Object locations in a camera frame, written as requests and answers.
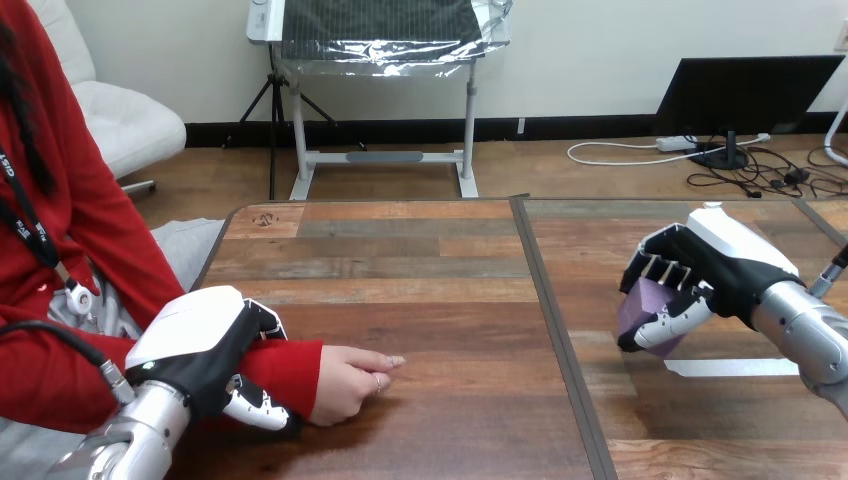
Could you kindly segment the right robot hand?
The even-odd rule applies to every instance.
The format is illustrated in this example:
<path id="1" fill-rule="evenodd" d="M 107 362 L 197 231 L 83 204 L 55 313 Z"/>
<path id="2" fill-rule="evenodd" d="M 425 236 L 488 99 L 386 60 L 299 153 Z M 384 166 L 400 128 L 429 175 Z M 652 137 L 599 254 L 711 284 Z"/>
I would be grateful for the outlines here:
<path id="1" fill-rule="evenodd" d="M 782 282 L 803 283 L 776 247 L 719 206 L 695 209 L 637 244 L 619 290 L 641 309 L 632 320 L 620 317 L 618 347 L 663 356 L 715 315 L 749 325 L 766 291 Z"/>

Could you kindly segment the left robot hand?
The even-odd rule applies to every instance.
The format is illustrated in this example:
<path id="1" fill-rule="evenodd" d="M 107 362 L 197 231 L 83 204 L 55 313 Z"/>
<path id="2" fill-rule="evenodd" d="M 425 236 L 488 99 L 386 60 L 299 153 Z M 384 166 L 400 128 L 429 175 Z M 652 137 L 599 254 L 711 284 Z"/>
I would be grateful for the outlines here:
<path id="1" fill-rule="evenodd" d="M 131 385 L 159 382 L 183 396 L 193 422 L 227 415 L 251 426 L 294 434 L 300 415 L 239 370 L 249 348 L 285 340 L 276 312 L 232 286 L 192 291 L 167 303 L 127 354 Z"/>

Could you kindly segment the person's hand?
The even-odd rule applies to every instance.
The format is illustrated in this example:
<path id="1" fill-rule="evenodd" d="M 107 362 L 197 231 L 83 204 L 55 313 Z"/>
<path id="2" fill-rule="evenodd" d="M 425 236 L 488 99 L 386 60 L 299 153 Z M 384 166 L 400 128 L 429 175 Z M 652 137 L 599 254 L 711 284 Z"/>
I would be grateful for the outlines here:
<path id="1" fill-rule="evenodd" d="M 349 346 L 324 345 L 313 409 L 308 421 L 319 427 L 356 416 L 363 404 L 389 388 L 391 373 L 407 359 Z"/>

